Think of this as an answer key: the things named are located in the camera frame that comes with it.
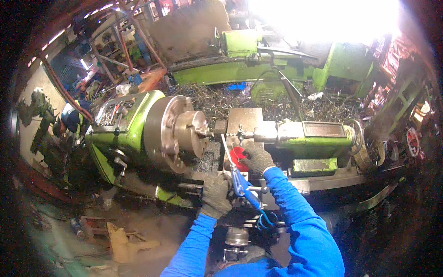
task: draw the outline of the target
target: worker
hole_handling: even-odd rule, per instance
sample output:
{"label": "worker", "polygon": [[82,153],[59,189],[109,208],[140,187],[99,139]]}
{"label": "worker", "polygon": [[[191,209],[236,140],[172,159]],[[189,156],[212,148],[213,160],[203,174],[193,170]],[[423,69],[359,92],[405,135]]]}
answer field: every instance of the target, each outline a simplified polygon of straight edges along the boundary
{"label": "worker", "polygon": [[[89,112],[89,101],[80,99],[75,100],[75,103]],[[61,137],[68,129],[70,132],[75,133],[76,139],[79,139],[80,136],[84,136],[88,124],[88,121],[71,104],[67,103],[60,118],[57,118],[57,122],[52,126],[52,133]]]}
{"label": "worker", "polygon": [[[279,205],[287,232],[291,236],[291,260],[285,268],[265,255],[256,262],[234,264],[213,276],[344,276],[342,255],[334,239],[306,199],[288,182],[283,172],[274,165],[272,157],[263,149],[246,148],[247,159],[241,161],[259,172]],[[161,277],[204,276],[209,240],[217,220],[231,209],[228,200],[229,182],[224,176],[205,181],[202,209],[188,236],[181,244]]]}

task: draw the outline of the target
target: gray work glove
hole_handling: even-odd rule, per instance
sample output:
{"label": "gray work glove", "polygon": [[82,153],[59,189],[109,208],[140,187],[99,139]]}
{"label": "gray work glove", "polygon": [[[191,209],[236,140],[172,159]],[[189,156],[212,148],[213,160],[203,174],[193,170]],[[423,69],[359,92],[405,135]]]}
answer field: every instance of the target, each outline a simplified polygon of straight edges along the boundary
{"label": "gray work glove", "polygon": [[247,159],[240,159],[240,161],[246,164],[249,169],[262,175],[264,170],[268,167],[275,166],[272,160],[271,154],[258,147],[246,147],[243,151],[243,155],[247,156]]}
{"label": "gray work glove", "polygon": [[234,200],[232,179],[225,174],[210,176],[203,185],[201,213],[219,219],[232,209]]}

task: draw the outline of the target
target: metal chips pile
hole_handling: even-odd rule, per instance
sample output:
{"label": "metal chips pile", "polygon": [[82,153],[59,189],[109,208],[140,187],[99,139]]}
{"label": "metal chips pile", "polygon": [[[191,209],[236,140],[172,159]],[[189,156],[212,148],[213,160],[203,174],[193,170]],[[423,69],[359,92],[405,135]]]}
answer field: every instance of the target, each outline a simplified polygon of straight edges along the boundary
{"label": "metal chips pile", "polygon": [[[211,86],[197,84],[173,86],[166,94],[191,97],[194,109],[201,110],[206,115],[210,128],[214,128],[217,120],[227,120],[231,108],[261,107],[265,121],[279,122],[285,118],[293,121],[298,120],[297,113],[287,95],[255,104],[247,89],[242,92],[233,92],[224,88],[215,89]],[[347,118],[360,118],[361,101],[348,94],[340,94],[340,92],[328,88],[323,91],[323,97],[316,100],[307,98],[309,90],[303,89],[302,94],[300,110],[303,120],[343,122]]]}

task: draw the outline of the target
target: red cup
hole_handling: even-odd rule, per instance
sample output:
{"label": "red cup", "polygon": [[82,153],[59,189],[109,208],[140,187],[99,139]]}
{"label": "red cup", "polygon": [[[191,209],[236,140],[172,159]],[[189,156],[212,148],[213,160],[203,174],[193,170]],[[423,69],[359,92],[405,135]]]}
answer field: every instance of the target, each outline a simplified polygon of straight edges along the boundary
{"label": "red cup", "polygon": [[245,159],[246,156],[243,155],[243,148],[242,147],[234,147],[233,149],[231,149],[231,151],[229,152],[229,154],[231,155],[231,159],[232,162],[235,163],[235,165],[237,166],[238,170],[242,171],[242,172],[248,172],[249,171],[249,167],[246,166],[246,164],[241,163],[239,161],[239,159]]}

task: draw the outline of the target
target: hand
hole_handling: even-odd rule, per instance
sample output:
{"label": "hand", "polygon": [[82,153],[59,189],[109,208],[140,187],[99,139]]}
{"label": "hand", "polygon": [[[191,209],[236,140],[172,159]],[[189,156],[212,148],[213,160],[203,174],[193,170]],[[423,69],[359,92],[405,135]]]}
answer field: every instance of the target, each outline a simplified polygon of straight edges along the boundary
{"label": "hand", "polygon": [[261,148],[245,148],[243,155],[248,156],[248,158],[240,159],[240,161],[258,174],[263,174],[265,169],[275,166],[271,155]]}
{"label": "hand", "polygon": [[201,213],[219,219],[232,209],[234,199],[232,179],[229,176],[210,176],[203,185]]}

